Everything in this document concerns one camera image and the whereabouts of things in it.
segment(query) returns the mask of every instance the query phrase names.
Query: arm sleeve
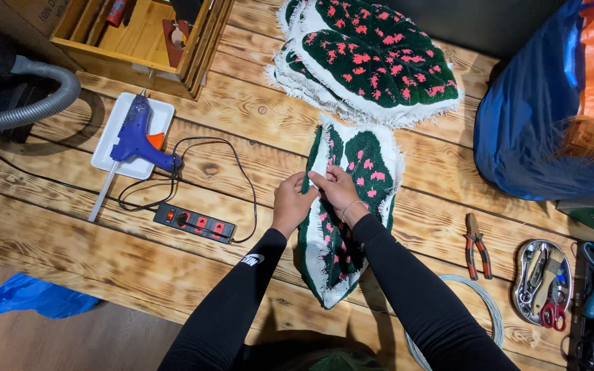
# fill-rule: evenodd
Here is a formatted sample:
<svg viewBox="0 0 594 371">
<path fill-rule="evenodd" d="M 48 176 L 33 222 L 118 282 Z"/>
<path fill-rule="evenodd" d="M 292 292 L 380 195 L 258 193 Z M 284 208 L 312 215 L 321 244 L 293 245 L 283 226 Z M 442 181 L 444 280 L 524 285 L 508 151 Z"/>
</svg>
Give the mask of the arm sleeve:
<svg viewBox="0 0 594 371">
<path fill-rule="evenodd" d="M 353 232 L 400 323 L 433 370 L 519 370 L 446 283 L 374 215 L 361 218 Z"/>
<path fill-rule="evenodd" d="M 159 370 L 229 370 L 286 244 L 281 232 L 268 230 L 194 309 Z"/>
</svg>

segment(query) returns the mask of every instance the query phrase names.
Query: red scissors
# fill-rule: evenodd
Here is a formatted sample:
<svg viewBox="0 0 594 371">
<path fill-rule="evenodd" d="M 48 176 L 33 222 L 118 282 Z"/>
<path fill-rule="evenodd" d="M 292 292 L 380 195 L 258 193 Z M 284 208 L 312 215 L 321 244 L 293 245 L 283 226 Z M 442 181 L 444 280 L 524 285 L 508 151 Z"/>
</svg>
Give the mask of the red scissors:
<svg viewBox="0 0 594 371">
<path fill-rule="evenodd" d="M 556 286 L 556 279 L 551 282 L 551 299 L 544 304 L 540 310 L 540 321 L 542 326 L 546 329 L 553 328 L 556 331 L 565 331 L 567 325 L 567 318 L 565 316 L 565 307 L 558 304 L 558 290 Z"/>
</svg>

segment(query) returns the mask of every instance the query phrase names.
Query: gray hose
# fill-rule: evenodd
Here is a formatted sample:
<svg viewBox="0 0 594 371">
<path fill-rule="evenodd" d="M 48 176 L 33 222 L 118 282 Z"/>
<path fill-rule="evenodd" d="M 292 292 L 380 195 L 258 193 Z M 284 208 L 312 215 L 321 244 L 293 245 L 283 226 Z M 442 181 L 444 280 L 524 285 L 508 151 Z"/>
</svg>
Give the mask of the gray hose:
<svg viewBox="0 0 594 371">
<path fill-rule="evenodd" d="M 82 89 L 74 73 L 65 68 L 47 63 L 30 61 L 17 55 L 11 70 L 17 75 L 36 75 L 47 77 L 61 83 L 54 94 L 24 107 L 0 112 L 0 130 L 12 129 L 37 122 L 46 117 L 58 114 L 68 108 L 79 97 Z"/>
<path fill-rule="evenodd" d="M 468 277 L 458 276 L 457 274 L 439 274 L 439 278 L 441 278 L 443 282 L 462 282 L 467 286 L 471 287 L 475 292 L 478 292 L 478 295 L 480 295 L 481 298 L 483 298 L 485 305 L 487 305 L 487 308 L 490 310 L 490 316 L 492 317 L 492 340 L 494 340 L 494 342 L 499 346 L 499 348 L 503 349 L 503 317 L 501 316 L 499 307 L 496 305 L 494 299 L 492 299 L 490 293 L 485 291 L 485 289 L 483 289 L 483 287 L 481 287 L 477 282 Z M 423 367 L 425 371 L 432 371 L 432 368 L 428 364 L 428 361 L 425 360 L 425 357 L 423 357 L 423 353 L 421 353 L 420 350 L 418 350 L 418 347 L 416 346 L 414 341 L 409 337 L 407 331 L 405 331 L 405 340 L 407 340 L 409 352 L 412 354 L 414 359 L 417 360 L 417 363 L 421 367 Z"/>
</svg>

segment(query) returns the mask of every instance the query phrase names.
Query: leaf-shaped rug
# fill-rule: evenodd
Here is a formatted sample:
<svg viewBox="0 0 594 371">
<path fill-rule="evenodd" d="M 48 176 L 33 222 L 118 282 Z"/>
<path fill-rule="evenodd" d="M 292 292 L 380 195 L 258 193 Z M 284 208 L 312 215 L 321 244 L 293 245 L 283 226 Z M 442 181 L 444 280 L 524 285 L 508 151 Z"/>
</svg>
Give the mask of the leaf-shaped rug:
<svg viewBox="0 0 594 371">
<path fill-rule="evenodd" d="M 288 0 L 277 12 L 288 40 L 268 80 L 353 123 L 413 127 L 456 110 L 443 52 L 410 19 L 360 0 Z"/>
<path fill-rule="evenodd" d="M 349 127 L 323 114 L 320 123 L 306 172 L 325 174 L 327 165 L 344 169 L 351 174 L 361 201 L 391 230 L 393 199 L 405 170 L 392 131 L 378 125 Z M 307 176 L 304 191 L 310 185 Z M 366 256 L 347 225 L 320 198 L 300 225 L 298 248 L 304 281 L 325 309 L 354 290 L 367 267 Z"/>
</svg>

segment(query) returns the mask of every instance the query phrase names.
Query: wooden crate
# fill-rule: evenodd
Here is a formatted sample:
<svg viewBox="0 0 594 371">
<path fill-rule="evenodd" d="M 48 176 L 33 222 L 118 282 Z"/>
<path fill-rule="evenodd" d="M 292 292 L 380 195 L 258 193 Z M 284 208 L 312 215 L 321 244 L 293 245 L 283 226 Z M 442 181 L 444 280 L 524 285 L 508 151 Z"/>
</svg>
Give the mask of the wooden crate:
<svg viewBox="0 0 594 371">
<path fill-rule="evenodd" d="M 137 0 L 129 25 L 118 28 L 106 22 L 113 0 L 72 0 L 50 40 L 94 75 L 197 100 L 233 1 L 203 1 L 177 68 L 162 30 L 175 13 L 162 0 Z"/>
</svg>

